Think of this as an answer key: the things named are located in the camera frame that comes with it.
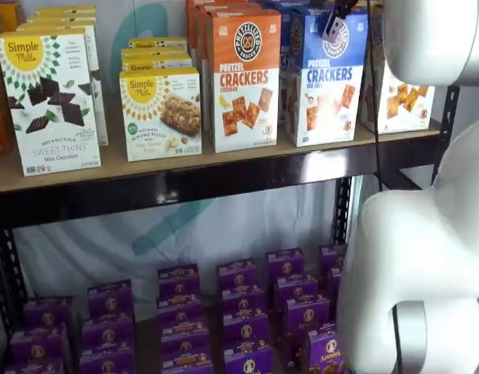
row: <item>pretzel crackers box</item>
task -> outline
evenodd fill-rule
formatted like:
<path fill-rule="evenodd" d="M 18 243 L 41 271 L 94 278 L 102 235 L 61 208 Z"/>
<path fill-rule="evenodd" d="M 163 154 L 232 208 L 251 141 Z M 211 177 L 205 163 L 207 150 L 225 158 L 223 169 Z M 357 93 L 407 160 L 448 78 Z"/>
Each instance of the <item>pretzel crackers box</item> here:
<path fill-rule="evenodd" d="M 357 7 L 336 41 L 322 39 L 333 5 L 291 11 L 287 133 L 296 146 L 352 140 L 367 40 L 367 15 Z"/>
<path fill-rule="evenodd" d="M 206 21 L 215 151 L 275 145 L 280 13 L 209 12 Z"/>
<path fill-rule="evenodd" d="M 389 69 L 382 40 L 382 6 L 372 7 L 371 25 L 374 31 L 375 81 L 378 89 L 378 132 L 424 130 L 429 127 L 431 108 L 435 97 L 433 86 L 414 86 L 397 79 Z M 374 132 L 372 107 L 371 62 L 367 59 L 364 82 L 364 102 L 359 121 Z"/>
<path fill-rule="evenodd" d="M 196 68 L 122 72 L 120 91 L 129 161 L 201 154 Z"/>

